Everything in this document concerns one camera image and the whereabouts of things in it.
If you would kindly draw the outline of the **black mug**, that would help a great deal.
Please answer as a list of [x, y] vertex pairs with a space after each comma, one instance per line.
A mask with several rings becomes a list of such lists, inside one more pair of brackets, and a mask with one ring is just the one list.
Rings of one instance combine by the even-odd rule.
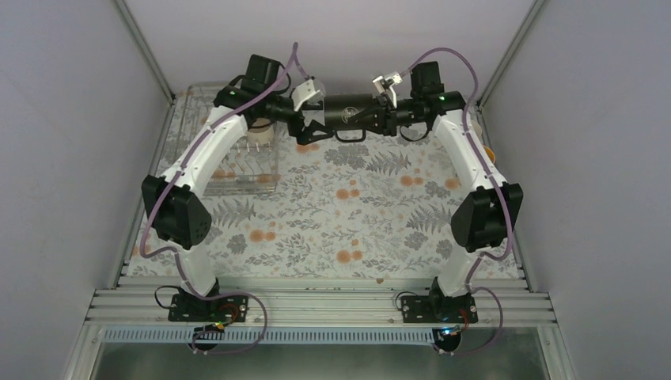
[[323, 132], [341, 143], [364, 142], [368, 128], [375, 124], [371, 109], [377, 102], [370, 94], [328, 95], [323, 106]]

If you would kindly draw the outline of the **yellow mug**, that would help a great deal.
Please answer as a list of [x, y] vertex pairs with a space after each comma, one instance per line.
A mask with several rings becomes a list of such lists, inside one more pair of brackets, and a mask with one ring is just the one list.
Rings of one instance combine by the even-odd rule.
[[488, 147], [488, 146], [483, 146], [483, 150], [485, 151], [488, 159], [492, 164], [496, 163], [496, 156], [495, 153]]

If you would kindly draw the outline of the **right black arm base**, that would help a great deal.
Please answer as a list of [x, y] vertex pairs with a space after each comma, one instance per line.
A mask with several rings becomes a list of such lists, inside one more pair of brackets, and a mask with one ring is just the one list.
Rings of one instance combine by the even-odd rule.
[[404, 291], [396, 296], [395, 303], [404, 323], [454, 325], [479, 321], [475, 299], [471, 293], [448, 297], [437, 287], [429, 289], [427, 295]]

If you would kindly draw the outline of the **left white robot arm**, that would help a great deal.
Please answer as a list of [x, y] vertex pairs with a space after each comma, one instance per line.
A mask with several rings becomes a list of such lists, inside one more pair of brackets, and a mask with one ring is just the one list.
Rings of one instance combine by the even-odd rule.
[[192, 295], [188, 309], [202, 321], [214, 318], [220, 298], [207, 254], [199, 245], [210, 232], [212, 217], [201, 198], [214, 172], [231, 148], [256, 128], [256, 120], [287, 125], [290, 136], [307, 146], [333, 133], [313, 121], [305, 123], [301, 108], [321, 95], [293, 50], [288, 61], [251, 57], [248, 87], [229, 85], [218, 97], [205, 124], [179, 158], [159, 176], [147, 176], [141, 186], [147, 221], [139, 252], [150, 259], [174, 255], [184, 292]]

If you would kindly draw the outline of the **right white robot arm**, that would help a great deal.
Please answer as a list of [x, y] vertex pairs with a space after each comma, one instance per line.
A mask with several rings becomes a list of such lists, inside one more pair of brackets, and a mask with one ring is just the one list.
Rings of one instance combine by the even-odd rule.
[[429, 291], [431, 317], [447, 322], [457, 315], [459, 302], [471, 294], [471, 280], [483, 259], [503, 261], [513, 248], [512, 233], [523, 191], [511, 184], [487, 155], [468, 114], [468, 102], [458, 91], [446, 91], [436, 62], [409, 70], [411, 95], [399, 99], [394, 87], [398, 72], [373, 80], [381, 95], [388, 128], [424, 123], [445, 148], [467, 194], [453, 213], [450, 227], [457, 248]]

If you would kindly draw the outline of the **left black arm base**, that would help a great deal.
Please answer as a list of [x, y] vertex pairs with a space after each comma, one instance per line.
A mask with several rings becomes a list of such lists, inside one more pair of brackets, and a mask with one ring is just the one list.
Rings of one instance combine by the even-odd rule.
[[228, 325], [245, 322], [247, 309], [246, 295], [233, 294], [214, 301], [203, 301], [184, 289], [179, 289], [168, 305], [168, 320]]

